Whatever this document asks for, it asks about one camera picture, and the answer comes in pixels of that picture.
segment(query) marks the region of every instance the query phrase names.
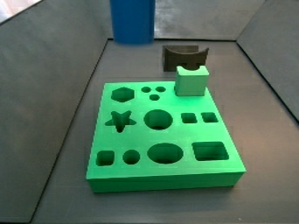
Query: green shape sorter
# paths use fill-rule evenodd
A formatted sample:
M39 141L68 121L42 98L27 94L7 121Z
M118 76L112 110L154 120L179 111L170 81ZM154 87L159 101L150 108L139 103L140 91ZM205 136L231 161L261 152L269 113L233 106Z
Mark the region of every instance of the green shape sorter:
M246 167L221 112L174 81L107 83L88 161L94 193L234 186Z

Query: blue cylinder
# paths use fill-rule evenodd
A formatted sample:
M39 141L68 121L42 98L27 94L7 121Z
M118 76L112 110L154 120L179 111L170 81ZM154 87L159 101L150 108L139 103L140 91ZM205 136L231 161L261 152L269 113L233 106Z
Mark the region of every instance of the blue cylinder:
M155 0L110 0L114 38L142 45L155 39Z

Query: small circular hole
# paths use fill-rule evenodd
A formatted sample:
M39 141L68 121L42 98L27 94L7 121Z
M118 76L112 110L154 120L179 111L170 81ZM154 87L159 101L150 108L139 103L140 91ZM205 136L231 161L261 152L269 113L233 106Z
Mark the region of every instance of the small circular hole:
M166 130L173 123L174 118L165 110L155 109L144 115L144 124L153 130Z
M135 165L140 159L140 154L136 150L128 150L124 153L123 159L128 165Z
M143 88L142 88L142 91L143 91L144 93L150 93L151 90L153 90L153 89L151 89L150 87L143 87Z
M158 100L161 99L161 96L159 96L158 94L151 94L151 95L150 95L150 99L151 99L153 101L158 101Z
M162 93L162 92L165 92L166 88L165 88L165 87L158 87L155 90L157 90L159 93Z

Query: green cube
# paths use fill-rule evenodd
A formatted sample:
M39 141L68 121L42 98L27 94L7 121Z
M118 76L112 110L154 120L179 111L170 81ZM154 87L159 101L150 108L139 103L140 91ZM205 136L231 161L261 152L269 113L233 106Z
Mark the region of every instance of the green cube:
M205 91L210 78L210 71L206 66L198 70L187 70L182 66L177 67L175 94L178 96L205 96Z

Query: rectangular hole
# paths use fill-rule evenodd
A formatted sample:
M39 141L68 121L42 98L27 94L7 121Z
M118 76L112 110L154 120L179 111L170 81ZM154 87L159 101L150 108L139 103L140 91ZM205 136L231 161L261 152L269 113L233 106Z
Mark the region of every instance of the rectangular hole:
M194 156L199 161L227 160L230 155L223 142L202 142L193 145Z
M211 112L201 113L201 115L202 115L202 119L206 123L217 123L219 121L218 117Z
M197 115L194 113L182 113L182 122L183 123L197 123Z
M112 165L115 162L115 152L112 150L102 150L98 153L98 166Z

